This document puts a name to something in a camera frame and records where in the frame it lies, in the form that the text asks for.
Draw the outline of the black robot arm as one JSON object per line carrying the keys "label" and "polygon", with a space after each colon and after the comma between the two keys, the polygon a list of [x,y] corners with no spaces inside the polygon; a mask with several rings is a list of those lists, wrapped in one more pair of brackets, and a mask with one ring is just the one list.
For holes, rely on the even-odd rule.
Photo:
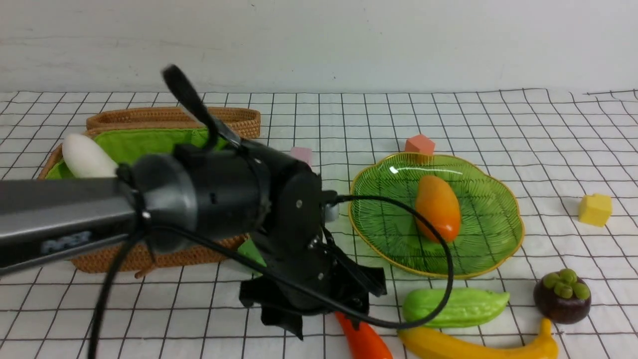
{"label": "black robot arm", "polygon": [[327,236],[334,191],[303,161],[243,141],[237,150],[179,145],[141,157],[113,178],[1,182],[1,274],[41,266],[142,235],[158,254],[198,243],[219,247],[248,234],[273,273],[245,280],[239,301],[261,320],[302,337],[303,317],[327,314],[333,300],[367,314],[369,296],[387,293],[382,268],[349,259]]}

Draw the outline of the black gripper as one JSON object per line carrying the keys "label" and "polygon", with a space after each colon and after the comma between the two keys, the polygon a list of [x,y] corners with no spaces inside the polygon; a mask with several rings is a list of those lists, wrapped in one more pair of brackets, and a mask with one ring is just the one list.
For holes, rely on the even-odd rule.
{"label": "black gripper", "polygon": [[329,312],[367,315],[369,296],[387,295],[385,271],[358,264],[333,241],[325,225],[258,227],[249,237],[266,266],[260,277],[241,282],[239,301],[261,307],[265,326],[304,339],[303,315]]}

